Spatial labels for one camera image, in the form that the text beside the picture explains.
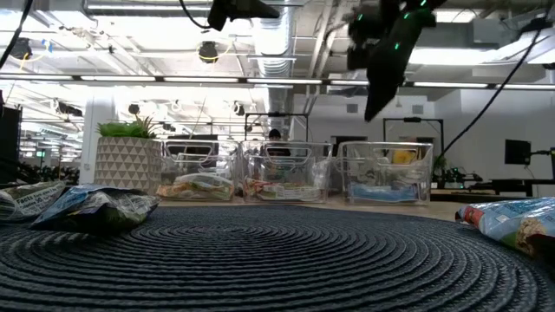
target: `exposed ductwork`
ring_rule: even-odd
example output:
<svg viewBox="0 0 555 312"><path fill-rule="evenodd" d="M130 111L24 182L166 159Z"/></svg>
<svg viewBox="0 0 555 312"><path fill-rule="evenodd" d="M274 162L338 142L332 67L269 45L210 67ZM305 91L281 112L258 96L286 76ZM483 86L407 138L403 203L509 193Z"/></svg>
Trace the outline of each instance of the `exposed ductwork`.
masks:
<svg viewBox="0 0 555 312"><path fill-rule="evenodd" d="M279 56L291 52L294 8L279 8L279 18L254 19L254 45L259 55ZM258 60L262 77L291 77L292 61L278 58ZM292 113L293 90L290 88L268 88L265 107L267 112ZM283 136L289 133L291 118L268 118L270 129L277 128Z"/></svg>

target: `black speaker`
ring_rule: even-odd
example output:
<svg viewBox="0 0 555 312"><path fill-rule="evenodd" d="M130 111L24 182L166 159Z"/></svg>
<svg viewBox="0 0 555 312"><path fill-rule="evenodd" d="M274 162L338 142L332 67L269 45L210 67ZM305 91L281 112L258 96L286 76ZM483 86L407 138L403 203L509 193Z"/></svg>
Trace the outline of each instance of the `black speaker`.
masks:
<svg viewBox="0 0 555 312"><path fill-rule="evenodd" d="M21 111L3 107L0 111L0 159L17 162L19 160L19 123ZM5 161L0 161L0 184L16 181L17 170L8 166Z"/></svg>

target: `snack in bin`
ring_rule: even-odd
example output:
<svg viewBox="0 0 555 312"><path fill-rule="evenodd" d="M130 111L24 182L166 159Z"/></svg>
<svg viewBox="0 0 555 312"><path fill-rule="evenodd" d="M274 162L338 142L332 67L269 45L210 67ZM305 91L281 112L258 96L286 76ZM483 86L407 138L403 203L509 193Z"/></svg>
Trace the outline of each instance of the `snack in bin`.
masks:
<svg viewBox="0 0 555 312"><path fill-rule="evenodd" d="M255 179L246 179L246 190L253 197L262 200L318 200L323 193L317 187L298 183L272 183Z"/></svg>
<svg viewBox="0 0 555 312"><path fill-rule="evenodd" d="M389 203L411 203L418 200L418 192L414 186L392 187L368 186L362 183L352 183L349 188L350 196L354 198L382 201Z"/></svg>
<svg viewBox="0 0 555 312"><path fill-rule="evenodd" d="M157 195L176 199L231 200L233 182L210 173L193 173L179 176L172 185L160 185Z"/></svg>
<svg viewBox="0 0 555 312"><path fill-rule="evenodd" d="M487 237L533 257L541 256L536 245L555 247L555 198L471 204L460 208L455 220L466 221Z"/></svg>

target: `ceiling pipe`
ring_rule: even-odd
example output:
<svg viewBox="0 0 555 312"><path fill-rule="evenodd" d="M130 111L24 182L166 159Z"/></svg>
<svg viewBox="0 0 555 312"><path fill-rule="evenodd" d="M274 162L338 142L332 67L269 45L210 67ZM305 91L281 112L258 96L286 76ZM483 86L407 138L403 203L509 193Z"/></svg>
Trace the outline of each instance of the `ceiling pipe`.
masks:
<svg viewBox="0 0 555 312"><path fill-rule="evenodd" d="M291 77L292 60L278 58L288 55L292 50L294 9L279 8L279 18L259 18L253 20L255 33L255 50L260 55L277 56L277 58L258 59L258 69L264 78ZM293 93L288 88L267 88L266 112L292 113ZM291 119L268 118L270 128L281 130L286 139Z"/></svg>
<svg viewBox="0 0 555 312"><path fill-rule="evenodd" d="M316 68L318 57L320 56L320 49L322 48L323 37L326 34L326 29L328 28L328 22L330 21L332 4L333 4L333 0L326 0L325 5L323 7L322 23L320 26L320 30L318 31L316 42L314 44L314 50L312 51L312 59L310 60L309 73L306 75L307 78L312 78L312 76L314 75L314 70Z"/></svg>

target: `ceiling light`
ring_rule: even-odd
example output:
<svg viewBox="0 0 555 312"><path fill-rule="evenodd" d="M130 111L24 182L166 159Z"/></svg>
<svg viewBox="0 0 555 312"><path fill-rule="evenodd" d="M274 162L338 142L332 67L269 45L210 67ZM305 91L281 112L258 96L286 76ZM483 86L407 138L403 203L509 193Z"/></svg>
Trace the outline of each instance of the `ceiling light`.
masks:
<svg viewBox="0 0 555 312"><path fill-rule="evenodd" d="M224 77L165 77L167 82L191 82L191 83L237 83L237 78Z"/></svg>
<svg viewBox="0 0 555 312"><path fill-rule="evenodd" d="M367 81L355 81L355 80L333 80L330 81L330 85L335 86L368 86L369 83Z"/></svg>
<svg viewBox="0 0 555 312"><path fill-rule="evenodd" d="M274 79L274 78L249 78L246 80L249 83L263 83L263 84L308 84L308 85L320 85L322 80L320 79Z"/></svg>
<svg viewBox="0 0 555 312"><path fill-rule="evenodd" d="M151 76L81 76L84 81L156 81Z"/></svg>
<svg viewBox="0 0 555 312"><path fill-rule="evenodd" d="M551 64L554 62L555 62L555 50L552 49L528 61L528 64Z"/></svg>
<svg viewBox="0 0 555 312"><path fill-rule="evenodd" d="M89 5L88 10L183 10L179 5ZM187 7L188 10L210 10L208 7Z"/></svg>
<svg viewBox="0 0 555 312"><path fill-rule="evenodd" d="M0 74L0 79L11 80L73 80L70 75L20 75L20 74Z"/></svg>
<svg viewBox="0 0 555 312"><path fill-rule="evenodd" d="M482 10L436 10L435 20L437 23L469 23Z"/></svg>
<svg viewBox="0 0 555 312"><path fill-rule="evenodd" d="M489 51L478 49L414 49L408 60L421 65L478 65L493 58Z"/></svg>
<svg viewBox="0 0 555 312"><path fill-rule="evenodd" d="M457 82L414 82L414 86L423 88L487 88L486 83Z"/></svg>
<svg viewBox="0 0 555 312"><path fill-rule="evenodd" d="M55 146L60 146L62 143L60 142L54 142L54 141L41 141L41 144L47 144L47 145L55 145Z"/></svg>
<svg viewBox="0 0 555 312"><path fill-rule="evenodd" d="M555 85L523 85L523 84L507 84L505 85L505 90L545 90L545 91L555 91Z"/></svg>

